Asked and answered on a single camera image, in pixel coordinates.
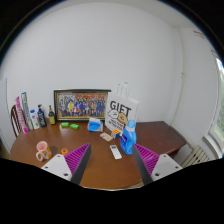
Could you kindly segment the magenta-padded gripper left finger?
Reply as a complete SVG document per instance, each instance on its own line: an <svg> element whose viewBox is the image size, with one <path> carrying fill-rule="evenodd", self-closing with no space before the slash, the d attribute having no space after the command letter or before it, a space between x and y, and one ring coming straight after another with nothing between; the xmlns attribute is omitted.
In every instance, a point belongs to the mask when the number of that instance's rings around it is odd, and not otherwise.
<svg viewBox="0 0 224 224"><path fill-rule="evenodd" d="M42 169L79 185L90 155L91 144L87 143L66 155L56 154Z"/></svg>

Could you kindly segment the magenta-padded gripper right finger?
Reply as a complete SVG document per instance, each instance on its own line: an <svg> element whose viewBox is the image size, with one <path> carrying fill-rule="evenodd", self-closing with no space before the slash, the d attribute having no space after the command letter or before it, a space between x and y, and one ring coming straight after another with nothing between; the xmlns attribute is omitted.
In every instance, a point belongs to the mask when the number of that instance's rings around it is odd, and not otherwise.
<svg viewBox="0 0 224 224"><path fill-rule="evenodd" d="M133 144L132 152L144 185L148 185L182 169L169 155L158 155L136 143Z"/></svg>

